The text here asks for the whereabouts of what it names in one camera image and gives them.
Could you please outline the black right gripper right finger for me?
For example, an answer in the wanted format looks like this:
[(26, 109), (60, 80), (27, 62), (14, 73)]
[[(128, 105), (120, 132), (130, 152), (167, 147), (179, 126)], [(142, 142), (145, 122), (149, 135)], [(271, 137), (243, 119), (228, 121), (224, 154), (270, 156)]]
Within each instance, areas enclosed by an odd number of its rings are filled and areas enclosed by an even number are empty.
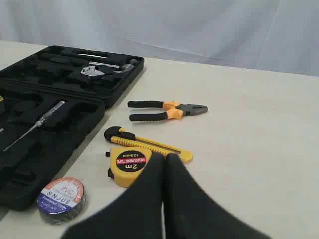
[(163, 210), (168, 239), (268, 238), (211, 199), (173, 153), (165, 161)]

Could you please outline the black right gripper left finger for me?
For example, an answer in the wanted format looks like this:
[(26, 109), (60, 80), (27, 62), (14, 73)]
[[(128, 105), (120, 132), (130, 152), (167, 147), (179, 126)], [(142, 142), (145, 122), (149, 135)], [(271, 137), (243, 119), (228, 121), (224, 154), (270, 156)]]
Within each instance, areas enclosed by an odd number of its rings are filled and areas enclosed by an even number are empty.
[(72, 225), (64, 239), (162, 238), (164, 156), (153, 153), (141, 174), (104, 209)]

